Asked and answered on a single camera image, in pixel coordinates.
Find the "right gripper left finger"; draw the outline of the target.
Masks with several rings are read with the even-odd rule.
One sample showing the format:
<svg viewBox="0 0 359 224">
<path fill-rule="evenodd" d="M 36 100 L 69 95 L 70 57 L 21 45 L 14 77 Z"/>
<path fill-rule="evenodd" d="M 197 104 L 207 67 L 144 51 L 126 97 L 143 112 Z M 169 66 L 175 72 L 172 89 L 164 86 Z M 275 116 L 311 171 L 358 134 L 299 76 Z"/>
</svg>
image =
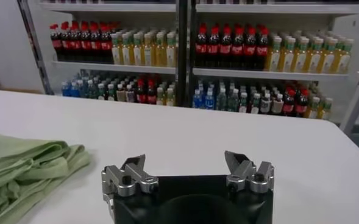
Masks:
<svg viewBox="0 0 359 224">
<path fill-rule="evenodd" d="M 105 166 L 101 172 L 102 192 L 105 197 L 117 195 L 130 197 L 136 194 L 137 187 L 145 194 L 158 191 L 158 178 L 144 171 L 146 155 L 127 158 L 119 168 Z"/>
</svg>

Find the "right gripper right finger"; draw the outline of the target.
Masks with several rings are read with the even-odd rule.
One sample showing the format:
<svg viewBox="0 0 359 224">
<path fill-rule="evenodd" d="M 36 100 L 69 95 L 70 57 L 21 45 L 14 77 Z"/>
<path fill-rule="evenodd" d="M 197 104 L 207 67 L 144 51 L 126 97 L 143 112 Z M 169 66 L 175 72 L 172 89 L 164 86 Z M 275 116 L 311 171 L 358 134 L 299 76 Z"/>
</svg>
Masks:
<svg viewBox="0 0 359 224">
<path fill-rule="evenodd" d="M 225 151 L 224 156 L 230 174 L 226 176 L 226 186 L 237 193 L 249 189 L 256 194 L 265 194 L 274 189 L 274 166 L 262 161 L 257 167 L 246 155 Z"/>
</svg>

